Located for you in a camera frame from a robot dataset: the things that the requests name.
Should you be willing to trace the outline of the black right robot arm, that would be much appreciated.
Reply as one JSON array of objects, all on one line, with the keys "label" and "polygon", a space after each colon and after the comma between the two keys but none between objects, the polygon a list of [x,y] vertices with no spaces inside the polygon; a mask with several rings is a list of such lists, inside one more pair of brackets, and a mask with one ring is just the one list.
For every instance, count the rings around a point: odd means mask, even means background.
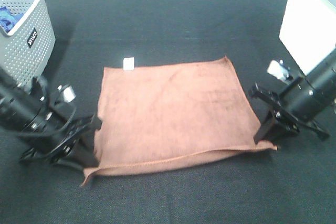
[{"label": "black right robot arm", "polygon": [[283,135],[297,135],[302,127],[324,140],[327,129],[315,121],[326,107],[335,104],[335,50],[328,54],[306,76],[293,79],[277,94],[255,83],[248,91],[252,98],[268,104],[269,111],[254,135],[254,142],[272,141]]}]

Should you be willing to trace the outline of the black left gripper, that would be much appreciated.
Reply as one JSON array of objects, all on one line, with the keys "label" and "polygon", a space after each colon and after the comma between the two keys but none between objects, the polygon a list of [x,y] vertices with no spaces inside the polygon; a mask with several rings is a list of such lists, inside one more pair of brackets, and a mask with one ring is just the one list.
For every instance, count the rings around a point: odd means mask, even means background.
[{"label": "black left gripper", "polygon": [[25,137],[29,149],[23,152],[20,162],[30,164],[47,161],[52,166],[70,168],[83,173],[84,168],[97,167],[88,138],[101,129],[102,121],[96,116],[73,120],[66,129],[57,132],[40,132],[38,136]]}]

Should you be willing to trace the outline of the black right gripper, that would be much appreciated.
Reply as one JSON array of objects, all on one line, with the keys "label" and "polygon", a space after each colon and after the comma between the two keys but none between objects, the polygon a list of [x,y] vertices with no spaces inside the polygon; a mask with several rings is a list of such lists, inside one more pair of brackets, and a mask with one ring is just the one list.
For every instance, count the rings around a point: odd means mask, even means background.
[{"label": "black right gripper", "polygon": [[330,136],[329,131],[315,120],[330,100],[307,82],[293,82],[280,94],[255,83],[249,95],[267,103],[269,109],[254,135],[255,144],[296,136],[302,127],[315,132],[322,140]]}]

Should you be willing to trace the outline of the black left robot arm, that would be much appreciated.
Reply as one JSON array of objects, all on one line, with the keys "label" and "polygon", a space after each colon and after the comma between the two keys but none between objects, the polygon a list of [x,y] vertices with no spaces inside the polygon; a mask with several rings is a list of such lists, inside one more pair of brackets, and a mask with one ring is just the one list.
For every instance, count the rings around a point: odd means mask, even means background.
[{"label": "black left robot arm", "polygon": [[1,70],[1,136],[29,147],[21,163],[47,161],[77,170],[99,165],[86,138],[101,129],[102,121],[95,114],[77,118],[75,97],[68,84],[51,93],[43,76],[33,77],[27,91]]}]

